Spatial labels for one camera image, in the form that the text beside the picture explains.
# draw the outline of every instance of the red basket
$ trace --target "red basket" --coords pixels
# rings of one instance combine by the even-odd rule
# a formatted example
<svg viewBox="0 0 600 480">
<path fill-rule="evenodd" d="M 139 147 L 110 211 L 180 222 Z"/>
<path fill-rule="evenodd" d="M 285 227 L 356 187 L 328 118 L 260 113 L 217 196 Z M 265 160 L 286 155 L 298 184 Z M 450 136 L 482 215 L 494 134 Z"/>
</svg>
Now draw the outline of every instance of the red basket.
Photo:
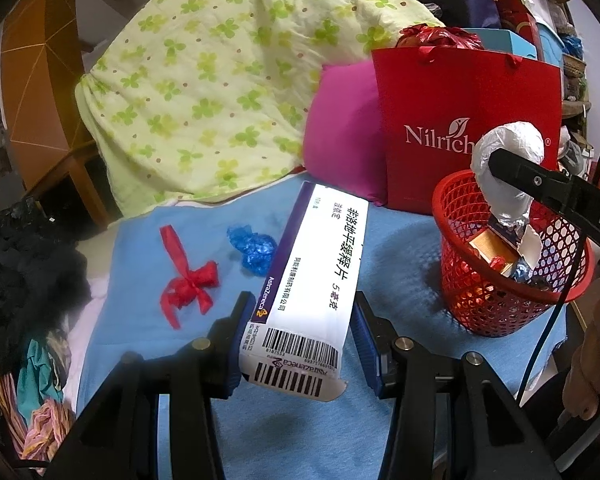
<svg viewBox="0 0 600 480">
<path fill-rule="evenodd" d="M 557 303 L 580 237 L 572 224 L 549 211 L 542 215 L 538 225 L 543 226 L 538 230 L 542 255 L 534 275 L 544 276 L 551 289 L 538 290 L 505 278 L 470 251 L 468 239 L 485 227 L 491 215 L 473 172 L 459 171 L 440 181 L 432 208 L 442 232 L 442 291 L 446 306 L 463 326 L 489 337 L 509 335 Z M 587 241 L 567 301 L 584 293 L 593 270 Z"/>
</svg>

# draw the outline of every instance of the magenta cushion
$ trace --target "magenta cushion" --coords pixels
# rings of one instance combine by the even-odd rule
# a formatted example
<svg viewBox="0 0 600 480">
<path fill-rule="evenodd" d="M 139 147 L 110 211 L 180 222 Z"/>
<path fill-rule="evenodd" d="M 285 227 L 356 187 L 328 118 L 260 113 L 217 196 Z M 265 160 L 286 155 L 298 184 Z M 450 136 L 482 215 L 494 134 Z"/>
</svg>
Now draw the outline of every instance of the magenta cushion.
<svg viewBox="0 0 600 480">
<path fill-rule="evenodd" d="M 331 186 L 386 203 L 386 163 L 371 60 L 325 66 L 304 130 L 304 166 Z"/>
</svg>

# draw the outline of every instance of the red shopping bag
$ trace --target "red shopping bag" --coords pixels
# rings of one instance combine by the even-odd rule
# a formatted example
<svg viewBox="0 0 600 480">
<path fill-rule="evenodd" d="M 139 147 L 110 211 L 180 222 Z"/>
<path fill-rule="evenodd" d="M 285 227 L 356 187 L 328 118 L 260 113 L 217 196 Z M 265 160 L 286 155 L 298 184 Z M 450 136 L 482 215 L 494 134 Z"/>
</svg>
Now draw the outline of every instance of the red shopping bag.
<svg viewBox="0 0 600 480">
<path fill-rule="evenodd" d="M 542 165 L 557 168 L 562 120 L 560 69 L 465 48 L 372 52 L 385 135 L 388 207 L 431 214 L 436 184 L 467 170 L 489 130 L 532 123 L 544 138 Z"/>
</svg>

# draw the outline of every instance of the barcode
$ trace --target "barcode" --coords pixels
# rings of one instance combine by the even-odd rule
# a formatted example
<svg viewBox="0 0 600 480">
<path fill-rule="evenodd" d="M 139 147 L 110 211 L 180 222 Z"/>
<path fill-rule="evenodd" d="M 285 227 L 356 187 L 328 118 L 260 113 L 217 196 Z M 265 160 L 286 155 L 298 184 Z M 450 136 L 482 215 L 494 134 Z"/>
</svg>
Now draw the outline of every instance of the barcode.
<svg viewBox="0 0 600 480">
<path fill-rule="evenodd" d="M 338 351 L 333 346 L 277 328 L 267 328 L 262 346 L 268 351 L 284 352 L 321 365 L 338 367 Z"/>
<path fill-rule="evenodd" d="M 288 392 L 305 394 L 309 397 L 319 397 L 322 378 L 302 372 L 293 372 L 273 365 L 258 363 L 253 380 L 257 383 L 275 386 Z"/>
</svg>

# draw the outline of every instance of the striped fabric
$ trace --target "striped fabric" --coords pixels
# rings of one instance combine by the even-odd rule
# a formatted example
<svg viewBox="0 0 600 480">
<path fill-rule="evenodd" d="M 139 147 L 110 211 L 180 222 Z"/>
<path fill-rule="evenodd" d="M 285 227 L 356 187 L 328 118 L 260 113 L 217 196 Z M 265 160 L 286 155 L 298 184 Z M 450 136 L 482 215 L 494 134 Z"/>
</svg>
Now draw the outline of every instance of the striped fabric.
<svg viewBox="0 0 600 480">
<path fill-rule="evenodd" d="M 18 411 L 16 403 L 16 387 L 11 374 L 0 376 L 0 409 L 9 427 L 13 447 L 18 455 L 24 449 L 27 427 Z"/>
<path fill-rule="evenodd" d="M 50 462 L 73 423 L 71 410 L 54 399 L 45 399 L 44 404 L 31 413 L 21 458 Z"/>
</svg>

